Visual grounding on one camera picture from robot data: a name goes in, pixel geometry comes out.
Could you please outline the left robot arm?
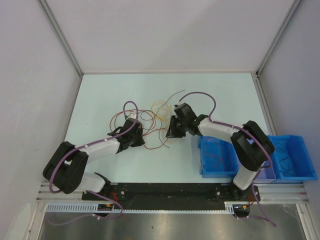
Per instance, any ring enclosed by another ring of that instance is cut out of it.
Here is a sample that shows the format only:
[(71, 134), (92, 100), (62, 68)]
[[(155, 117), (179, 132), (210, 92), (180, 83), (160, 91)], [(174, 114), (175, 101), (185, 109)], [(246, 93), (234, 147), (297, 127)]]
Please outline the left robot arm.
[(131, 117), (108, 136), (78, 147), (62, 142), (42, 173), (49, 181), (49, 191), (67, 195), (79, 190), (93, 192), (100, 200), (107, 199), (111, 193), (108, 180), (100, 173), (86, 172), (87, 164), (145, 144), (142, 123)]

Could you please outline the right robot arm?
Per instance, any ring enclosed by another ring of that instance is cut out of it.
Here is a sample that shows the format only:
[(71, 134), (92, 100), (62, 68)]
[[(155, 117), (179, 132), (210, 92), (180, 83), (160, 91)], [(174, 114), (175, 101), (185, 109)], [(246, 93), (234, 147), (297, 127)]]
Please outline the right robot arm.
[(240, 161), (239, 170), (229, 187), (235, 200), (242, 201), (247, 197), (260, 170), (273, 166), (271, 155), (275, 147), (255, 121), (236, 125), (212, 120), (205, 114), (197, 116), (187, 103), (176, 105), (174, 112), (167, 138), (183, 138), (189, 133), (192, 136), (213, 137), (233, 145)]

